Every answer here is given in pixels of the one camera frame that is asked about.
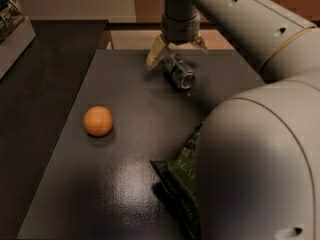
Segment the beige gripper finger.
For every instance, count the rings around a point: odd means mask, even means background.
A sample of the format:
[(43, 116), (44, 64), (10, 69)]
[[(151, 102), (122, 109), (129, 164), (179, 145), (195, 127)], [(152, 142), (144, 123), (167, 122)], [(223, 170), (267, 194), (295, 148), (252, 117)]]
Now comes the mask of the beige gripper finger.
[(208, 52), (208, 47), (205, 43), (205, 40), (203, 39), (203, 37), (200, 34), (197, 34), (193, 37), (193, 40), (191, 41), (191, 44), (201, 50), (203, 53), (207, 53)]
[(146, 68), (148, 71), (151, 71), (156, 67), (168, 54), (169, 54), (169, 45), (165, 37), (160, 34), (158, 35), (148, 53), (146, 58)]

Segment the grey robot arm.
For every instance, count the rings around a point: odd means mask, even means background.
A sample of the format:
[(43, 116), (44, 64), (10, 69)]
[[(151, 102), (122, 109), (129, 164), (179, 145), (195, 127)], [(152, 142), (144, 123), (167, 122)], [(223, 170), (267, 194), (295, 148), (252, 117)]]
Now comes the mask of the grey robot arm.
[(202, 240), (320, 240), (319, 29), (271, 0), (165, 0), (155, 67), (214, 23), (261, 87), (218, 105), (196, 148)]

